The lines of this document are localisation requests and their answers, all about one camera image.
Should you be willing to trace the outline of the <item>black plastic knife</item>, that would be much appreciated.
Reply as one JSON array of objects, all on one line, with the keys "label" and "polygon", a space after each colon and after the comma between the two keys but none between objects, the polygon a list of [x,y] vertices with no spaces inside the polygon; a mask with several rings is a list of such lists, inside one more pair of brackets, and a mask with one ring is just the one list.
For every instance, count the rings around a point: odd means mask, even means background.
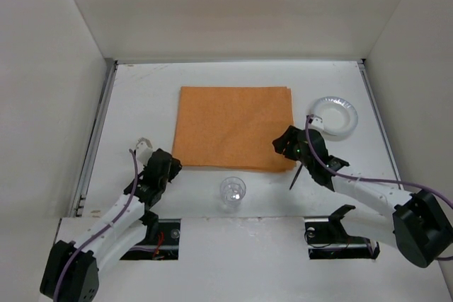
[{"label": "black plastic knife", "polygon": [[298,177],[299,177],[299,174],[301,173],[302,169],[303,169],[304,165],[301,163],[300,166],[298,167],[293,179],[292,179],[292,182],[290,184],[290,187],[289,187],[289,190],[292,190],[292,188],[294,187]]}]

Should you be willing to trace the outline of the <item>right aluminium table rail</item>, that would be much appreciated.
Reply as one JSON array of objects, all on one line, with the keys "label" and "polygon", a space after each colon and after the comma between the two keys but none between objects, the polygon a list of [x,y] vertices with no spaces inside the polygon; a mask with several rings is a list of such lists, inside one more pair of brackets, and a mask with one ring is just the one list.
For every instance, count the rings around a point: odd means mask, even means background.
[{"label": "right aluminium table rail", "polygon": [[376,119],[377,124],[379,126],[379,131],[380,131],[382,139],[384,141],[386,152],[387,152],[387,155],[388,155],[389,160],[391,162],[391,167],[392,167],[394,176],[396,177],[397,180],[400,180],[401,176],[400,176],[400,173],[399,173],[399,170],[398,170],[398,166],[396,164],[396,160],[394,158],[393,151],[391,149],[391,145],[389,143],[389,138],[387,136],[387,133],[386,133],[386,130],[385,130],[385,127],[384,127],[382,116],[380,114],[380,111],[379,111],[379,108],[378,108],[378,105],[377,105],[377,101],[376,101],[376,98],[374,96],[374,93],[373,93],[373,90],[372,90],[372,87],[371,87],[371,83],[369,81],[369,77],[368,77],[368,74],[367,74],[365,62],[366,62],[365,59],[360,59],[357,62],[357,65],[359,67],[359,70],[360,70],[360,73],[361,73],[361,76],[362,76],[362,80],[363,80],[363,83],[365,85],[365,89],[366,89],[366,92],[368,94],[369,100],[371,102],[372,109],[373,109],[373,112],[374,112],[374,116],[375,116],[375,119]]}]

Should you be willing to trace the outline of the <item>clear plastic cup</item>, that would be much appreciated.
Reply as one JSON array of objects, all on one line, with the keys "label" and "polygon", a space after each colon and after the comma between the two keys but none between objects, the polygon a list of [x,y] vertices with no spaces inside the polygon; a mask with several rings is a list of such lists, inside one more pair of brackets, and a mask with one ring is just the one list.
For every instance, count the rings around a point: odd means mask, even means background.
[{"label": "clear plastic cup", "polygon": [[235,211],[246,195],[246,184],[241,178],[227,177],[221,182],[219,193],[223,207],[227,211]]}]

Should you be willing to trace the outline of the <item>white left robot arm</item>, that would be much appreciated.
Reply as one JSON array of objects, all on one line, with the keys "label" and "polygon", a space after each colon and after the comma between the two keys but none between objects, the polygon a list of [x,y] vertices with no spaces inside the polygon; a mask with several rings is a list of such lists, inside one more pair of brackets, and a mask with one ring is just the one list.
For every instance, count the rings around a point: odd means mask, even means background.
[{"label": "white left robot arm", "polygon": [[52,246],[40,283],[40,293],[52,301],[92,301],[102,274],[127,253],[146,253],[162,259],[160,249],[177,241],[174,230],[160,227],[152,207],[166,186],[181,171],[177,158],[162,149],[153,151],[139,166],[138,151],[132,151],[134,179],[119,199],[82,235]]}]

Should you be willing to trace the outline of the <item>aluminium table rail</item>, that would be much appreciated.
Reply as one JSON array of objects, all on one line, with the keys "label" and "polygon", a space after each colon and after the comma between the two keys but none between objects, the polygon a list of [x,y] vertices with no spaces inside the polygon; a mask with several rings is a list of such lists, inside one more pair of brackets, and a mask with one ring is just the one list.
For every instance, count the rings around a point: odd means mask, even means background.
[{"label": "aluminium table rail", "polygon": [[107,68],[103,87],[99,97],[98,106],[96,108],[96,115],[93,120],[93,126],[84,156],[83,166],[73,195],[71,196],[71,203],[68,208],[67,217],[80,217],[82,216],[84,210],[86,195],[88,193],[93,167],[96,161],[96,154],[98,152],[118,66],[117,60],[113,58],[106,58],[105,63]]},{"label": "aluminium table rail", "polygon": [[366,92],[368,94],[369,100],[371,102],[372,109],[373,109],[373,112],[374,112],[374,116],[375,116],[375,119],[376,119],[377,124],[379,126],[379,131],[380,131],[382,139],[384,141],[386,152],[387,152],[387,155],[388,155],[389,160],[391,162],[391,167],[392,167],[394,176],[396,177],[397,180],[400,180],[401,176],[400,176],[400,173],[399,173],[399,170],[398,170],[398,166],[396,164],[396,160],[394,158],[393,151],[391,149],[391,145],[389,143],[389,138],[387,136],[387,133],[386,133],[386,130],[385,130],[385,127],[384,127],[382,116],[380,114],[380,111],[379,111],[379,108],[378,108],[378,105],[377,105],[377,101],[376,101],[376,98],[374,96],[374,93],[373,93],[373,90],[372,90],[372,87],[371,87],[371,83],[369,81],[369,77],[368,77],[368,74],[367,74],[365,62],[366,62],[365,59],[360,59],[357,62],[357,65],[359,67],[359,70],[360,70],[360,73],[361,73],[361,76],[362,76],[362,80],[363,80],[363,83],[365,85],[365,89],[366,89]]}]

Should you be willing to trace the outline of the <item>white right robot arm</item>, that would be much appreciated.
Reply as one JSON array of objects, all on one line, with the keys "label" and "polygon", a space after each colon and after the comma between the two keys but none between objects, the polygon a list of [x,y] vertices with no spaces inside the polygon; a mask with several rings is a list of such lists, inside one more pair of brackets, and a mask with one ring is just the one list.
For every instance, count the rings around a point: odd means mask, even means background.
[{"label": "white right robot arm", "polygon": [[431,189],[402,190],[397,180],[367,179],[350,164],[328,152],[324,138],[315,129],[290,125],[272,142],[274,151],[306,168],[319,186],[354,199],[327,216],[305,222],[305,240],[312,259],[332,259],[335,252],[355,241],[364,243],[371,258],[379,244],[396,248],[413,265],[426,268],[452,244],[452,225],[444,213],[440,196]]}]

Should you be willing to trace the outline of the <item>left aluminium table rail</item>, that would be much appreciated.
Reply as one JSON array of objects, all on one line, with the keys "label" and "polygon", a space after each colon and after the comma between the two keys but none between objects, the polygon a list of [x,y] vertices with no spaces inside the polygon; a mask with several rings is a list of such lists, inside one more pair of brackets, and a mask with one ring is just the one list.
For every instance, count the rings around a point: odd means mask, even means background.
[{"label": "left aluminium table rail", "polygon": [[113,58],[106,58],[105,63],[107,68],[103,87],[99,97],[98,106],[96,108],[96,115],[93,120],[93,126],[84,156],[83,166],[73,195],[71,196],[71,203],[68,208],[67,217],[80,217],[82,216],[84,210],[86,195],[88,193],[93,167],[96,161],[96,154],[98,152],[118,66],[117,60]]}]

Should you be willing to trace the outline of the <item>orange cloth placemat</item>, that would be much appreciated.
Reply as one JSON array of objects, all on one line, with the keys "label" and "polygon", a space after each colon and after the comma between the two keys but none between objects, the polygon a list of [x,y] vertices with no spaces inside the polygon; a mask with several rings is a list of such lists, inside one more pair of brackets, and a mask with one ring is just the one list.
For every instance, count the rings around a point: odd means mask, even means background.
[{"label": "orange cloth placemat", "polygon": [[272,142],[293,123],[288,87],[183,86],[172,154],[184,166],[285,172],[295,162]]}]

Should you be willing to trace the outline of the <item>white round plate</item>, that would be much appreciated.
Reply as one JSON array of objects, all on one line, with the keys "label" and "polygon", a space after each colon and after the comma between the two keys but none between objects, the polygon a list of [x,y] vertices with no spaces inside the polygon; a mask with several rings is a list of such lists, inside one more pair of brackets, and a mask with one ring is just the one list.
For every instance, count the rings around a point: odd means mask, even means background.
[{"label": "white round plate", "polygon": [[311,114],[322,121],[325,133],[337,137],[351,135],[358,125],[358,113],[347,100],[335,96],[319,98],[311,106]]}]

